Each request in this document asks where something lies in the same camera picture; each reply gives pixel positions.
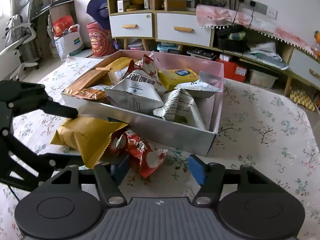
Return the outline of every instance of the orange fruit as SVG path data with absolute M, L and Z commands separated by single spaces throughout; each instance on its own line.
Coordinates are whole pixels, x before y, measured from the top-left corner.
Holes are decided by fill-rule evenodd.
M 320 32 L 319 31 L 315 32 L 315 38 L 316 38 L 317 42 L 320 43 Z

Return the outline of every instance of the window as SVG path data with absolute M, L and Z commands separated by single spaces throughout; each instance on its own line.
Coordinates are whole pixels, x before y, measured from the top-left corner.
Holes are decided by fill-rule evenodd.
M 10 0 L 0 0 L 0 17 L 10 14 Z

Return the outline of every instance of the pink cloth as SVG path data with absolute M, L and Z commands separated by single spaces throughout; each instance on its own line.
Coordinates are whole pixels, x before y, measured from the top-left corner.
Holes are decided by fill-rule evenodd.
M 232 24 L 235 16 L 236 19 L 234 23 L 243 25 L 245 27 L 248 27 L 252 20 L 251 15 L 249 14 L 238 12 L 236 15 L 236 11 L 222 7 L 198 5 L 196 9 L 196 17 L 200 27 L 230 25 Z M 289 32 L 286 32 L 285 30 L 277 27 L 271 22 L 253 17 L 250 29 L 260 31 L 289 43 L 295 44 L 296 46 L 305 49 L 307 52 L 310 52 L 313 56 L 315 56 L 310 46 L 303 39 Z

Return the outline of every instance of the white drawer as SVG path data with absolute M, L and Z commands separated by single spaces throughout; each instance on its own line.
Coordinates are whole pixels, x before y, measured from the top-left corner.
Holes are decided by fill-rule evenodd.
M 320 64 L 311 56 L 309 57 L 301 51 L 295 49 L 290 59 L 289 70 L 320 88 L 320 79 L 311 75 L 309 73 L 309 69 L 312 69 L 317 74 L 320 74 Z
M 152 38 L 152 13 L 132 13 L 110 16 L 112 37 Z
M 211 29 L 200 28 L 195 15 L 158 13 L 157 28 L 158 40 L 210 46 Z

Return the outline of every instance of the pink box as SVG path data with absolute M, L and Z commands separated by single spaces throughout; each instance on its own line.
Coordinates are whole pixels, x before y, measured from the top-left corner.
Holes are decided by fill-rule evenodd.
M 99 67 L 107 66 L 121 57 L 141 60 L 148 51 L 120 50 L 99 63 Z M 223 90 L 223 64 L 211 60 L 193 58 L 183 55 L 155 52 L 153 55 L 156 66 L 161 70 L 190 68 L 196 73 L 201 70 L 222 78 L 215 86 Z M 222 110 L 223 93 L 216 93 L 211 98 L 196 99 L 199 112 L 208 130 L 169 122 L 158 117 L 141 114 L 115 106 L 76 98 L 62 94 L 67 106 L 75 107 L 80 114 L 108 120 L 116 119 L 129 124 L 137 134 L 145 139 L 179 148 L 187 152 L 206 156 L 212 148 L 218 133 Z

